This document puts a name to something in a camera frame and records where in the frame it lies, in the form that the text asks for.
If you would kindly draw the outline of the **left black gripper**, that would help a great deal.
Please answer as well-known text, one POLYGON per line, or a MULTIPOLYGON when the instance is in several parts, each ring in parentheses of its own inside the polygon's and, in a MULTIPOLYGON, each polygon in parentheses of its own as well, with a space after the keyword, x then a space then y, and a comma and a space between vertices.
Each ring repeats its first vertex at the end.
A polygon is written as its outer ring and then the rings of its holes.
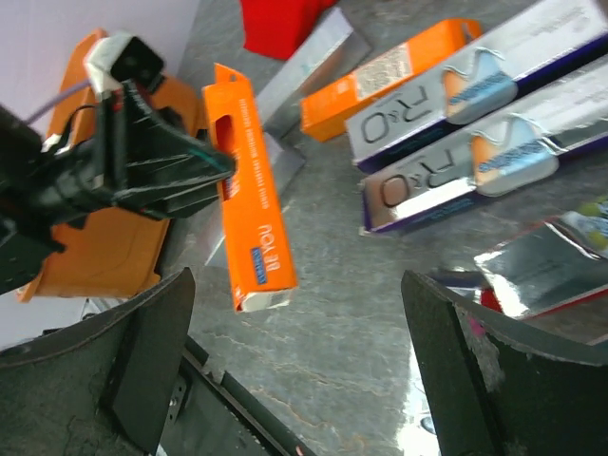
POLYGON ((1 109, 1 293, 13 291, 41 272, 44 261, 66 246, 52 228, 84 227, 88 215, 118 207, 153 220, 179 218, 187 206, 217 193, 232 176, 233 158, 169 123, 134 81, 123 82, 121 177, 125 189, 104 179, 114 158, 115 104, 92 109, 92 138, 68 145, 75 114, 59 141, 44 152, 41 137, 6 108, 1 109))

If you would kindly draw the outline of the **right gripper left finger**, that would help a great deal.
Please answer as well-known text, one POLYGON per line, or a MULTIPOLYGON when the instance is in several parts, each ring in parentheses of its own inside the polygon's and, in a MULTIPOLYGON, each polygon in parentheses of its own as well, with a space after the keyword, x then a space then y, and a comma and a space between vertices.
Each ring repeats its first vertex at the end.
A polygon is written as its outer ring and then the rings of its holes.
POLYGON ((153 455, 195 297, 189 269, 1 352, 4 455, 153 455))

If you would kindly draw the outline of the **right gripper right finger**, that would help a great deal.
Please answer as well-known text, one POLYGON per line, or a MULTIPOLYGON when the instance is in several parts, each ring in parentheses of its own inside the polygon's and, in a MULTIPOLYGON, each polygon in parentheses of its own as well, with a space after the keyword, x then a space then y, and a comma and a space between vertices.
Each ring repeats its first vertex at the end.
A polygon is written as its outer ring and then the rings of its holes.
POLYGON ((406 271, 401 291, 444 455, 604 455, 607 350, 406 271))

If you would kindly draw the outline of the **orange toothpaste box windowed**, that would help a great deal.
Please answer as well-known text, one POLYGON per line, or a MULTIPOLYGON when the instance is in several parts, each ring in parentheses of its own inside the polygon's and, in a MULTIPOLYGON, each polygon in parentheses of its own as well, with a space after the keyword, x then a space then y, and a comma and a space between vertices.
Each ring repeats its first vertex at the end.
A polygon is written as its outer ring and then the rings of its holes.
POLYGON ((202 95, 209 140, 237 165, 218 184, 234 309, 286 306, 297 287, 295 264, 253 87, 242 73, 216 63, 215 82, 202 95))

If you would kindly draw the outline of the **orange toothpaste box top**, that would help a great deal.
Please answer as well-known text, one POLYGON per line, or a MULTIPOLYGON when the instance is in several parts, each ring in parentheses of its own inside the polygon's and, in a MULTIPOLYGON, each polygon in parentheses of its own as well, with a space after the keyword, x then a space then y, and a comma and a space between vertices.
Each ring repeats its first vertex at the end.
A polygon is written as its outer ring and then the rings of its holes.
POLYGON ((473 19, 438 22, 303 98, 300 131, 319 142, 343 134, 350 117, 482 34, 473 19))

